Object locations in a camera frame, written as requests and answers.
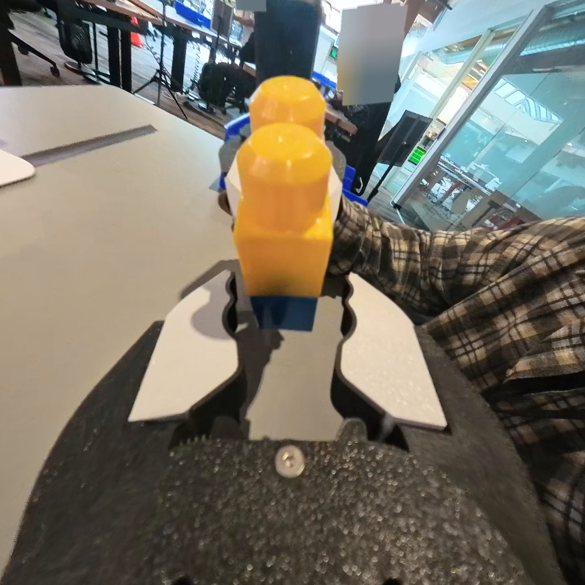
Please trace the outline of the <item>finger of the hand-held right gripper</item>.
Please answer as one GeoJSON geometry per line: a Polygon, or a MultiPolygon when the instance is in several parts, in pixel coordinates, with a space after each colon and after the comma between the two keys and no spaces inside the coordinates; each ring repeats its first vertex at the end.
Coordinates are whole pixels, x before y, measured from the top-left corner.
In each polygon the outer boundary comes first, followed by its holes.
{"type": "Polygon", "coordinates": [[[339,179],[335,170],[329,171],[328,193],[331,207],[331,218],[335,221],[340,208],[340,200],[342,199],[342,180],[339,179]]]}
{"type": "Polygon", "coordinates": [[[230,214],[233,221],[236,221],[238,214],[238,207],[242,197],[242,186],[240,182],[238,160],[234,158],[229,171],[225,175],[225,190],[226,198],[230,208],[230,214]]]}

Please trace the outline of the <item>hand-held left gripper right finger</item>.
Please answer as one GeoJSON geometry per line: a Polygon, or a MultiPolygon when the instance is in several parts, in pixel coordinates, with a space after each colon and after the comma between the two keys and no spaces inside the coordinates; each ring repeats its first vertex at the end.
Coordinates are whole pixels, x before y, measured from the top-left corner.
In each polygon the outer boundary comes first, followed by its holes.
{"type": "Polygon", "coordinates": [[[362,277],[350,274],[347,283],[350,331],[340,346],[341,377],[384,421],[445,430],[448,423],[412,320],[362,277]]]}

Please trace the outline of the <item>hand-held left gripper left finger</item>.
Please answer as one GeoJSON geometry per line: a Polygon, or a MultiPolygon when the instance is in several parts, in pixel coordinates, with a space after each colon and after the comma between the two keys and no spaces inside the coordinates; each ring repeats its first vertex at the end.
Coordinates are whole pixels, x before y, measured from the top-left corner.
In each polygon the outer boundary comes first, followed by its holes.
{"type": "Polygon", "coordinates": [[[235,272],[223,270],[166,315],[128,415],[129,423],[180,420],[241,371],[235,272]]]}

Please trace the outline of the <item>orange two-stud mega block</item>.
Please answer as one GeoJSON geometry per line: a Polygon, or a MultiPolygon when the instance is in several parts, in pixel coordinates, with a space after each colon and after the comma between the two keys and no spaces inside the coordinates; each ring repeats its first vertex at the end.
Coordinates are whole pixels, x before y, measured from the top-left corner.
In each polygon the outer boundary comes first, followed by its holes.
{"type": "Polygon", "coordinates": [[[296,76],[263,81],[250,100],[233,238],[251,297],[321,294],[333,244],[325,111],[315,85],[296,76]]]}

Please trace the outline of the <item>small blue single-stud block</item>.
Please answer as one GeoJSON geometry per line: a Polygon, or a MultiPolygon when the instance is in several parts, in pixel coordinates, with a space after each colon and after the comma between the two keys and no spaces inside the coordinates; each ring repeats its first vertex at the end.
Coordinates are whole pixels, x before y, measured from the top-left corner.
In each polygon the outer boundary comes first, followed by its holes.
{"type": "Polygon", "coordinates": [[[258,328],[264,331],[311,332],[318,299],[298,296],[251,296],[258,328]]]}

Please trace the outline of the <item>black tripod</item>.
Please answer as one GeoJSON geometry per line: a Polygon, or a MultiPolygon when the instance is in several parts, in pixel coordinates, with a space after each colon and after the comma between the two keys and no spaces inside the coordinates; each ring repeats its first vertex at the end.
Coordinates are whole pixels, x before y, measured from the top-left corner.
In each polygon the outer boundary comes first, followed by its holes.
{"type": "Polygon", "coordinates": [[[164,43],[162,49],[149,44],[143,48],[131,48],[130,92],[150,104],[189,121],[181,103],[184,74],[173,72],[172,43],[164,43]]]}

